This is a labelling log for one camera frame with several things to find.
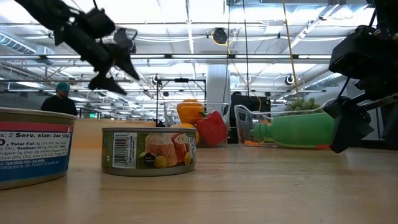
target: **teal cap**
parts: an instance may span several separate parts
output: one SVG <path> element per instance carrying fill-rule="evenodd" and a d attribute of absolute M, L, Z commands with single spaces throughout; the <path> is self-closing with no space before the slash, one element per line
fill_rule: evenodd
<path fill-rule="evenodd" d="M 70 85 L 65 82 L 58 83 L 57 90 L 70 91 Z"/>

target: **plastic bottle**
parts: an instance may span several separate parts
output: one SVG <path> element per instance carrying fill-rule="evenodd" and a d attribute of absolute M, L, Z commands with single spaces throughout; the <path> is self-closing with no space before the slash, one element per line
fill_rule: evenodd
<path fill-rule="evenodd" d="M 271 124 L 255 124 L 251 134 L 257 142 L 281 147 L 326 148 L 331 143 L 334 120 L 326 113 L 272 118 Z"/>

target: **pillar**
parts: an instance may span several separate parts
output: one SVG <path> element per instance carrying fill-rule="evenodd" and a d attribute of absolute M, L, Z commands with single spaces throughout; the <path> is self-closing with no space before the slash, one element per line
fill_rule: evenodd
<path fill-rule="evenodd" d="M 208 65 L 206 78 L 207 105 L 224 115 L 224 106 L 211 103 L 230 103 L 231 87 L 227 65 Z"/>

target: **green plant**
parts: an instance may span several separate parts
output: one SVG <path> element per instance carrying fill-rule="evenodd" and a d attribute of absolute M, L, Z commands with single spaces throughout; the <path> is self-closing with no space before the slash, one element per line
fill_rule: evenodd
<path fill-rule="evenodd" d="M 293 103 L 289 103 L 285 111 L 301 111 L 301 110 L 315 110 L 319 109 L 320 105 L 315 103 L 314 98 L 310 98 L 308 101 L 304 99 L 299 99 L 294 101 Z M 294 114 L 309 114 L 309 113 L 321 113 L 322 109 L 312 111 L 312 112 L 301 112 L 301 113 L 286 113 L 285 115 L 294 115 Z"/>

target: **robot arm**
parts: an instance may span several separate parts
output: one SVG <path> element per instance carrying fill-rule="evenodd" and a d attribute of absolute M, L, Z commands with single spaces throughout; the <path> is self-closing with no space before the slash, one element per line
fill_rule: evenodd
<path fill-rule="evenodd" d="M 129 44 L 104 44 L 97 42 L 115 30 L 114 22 L 104 10 L 92 9 L 89 13 L 67 6 L 61 0 L 16 0 L 39 23 L 54 32 L 55 45 L 66 43 L 94 67 L 98 75 L 92 79 L 89 88 L 126 92 L 106 74 L 113 66 L 118 66 L 134 79 L 139 76 L 130 60 Z"/>
<path fill-rule="evenodd" d="M 329 70 L 358 80 L 362 95 L 338 97 L 324 110 L 335 119 L 331 149 L 337 153 L 373 132 L 367 111 L 395 103 L 398 111 L 398 1 L 374 0 L 377 29 L 359 26 L 332 52 Z M 398 143 L 398 114 L 392 113 L 383 138 Z"/>

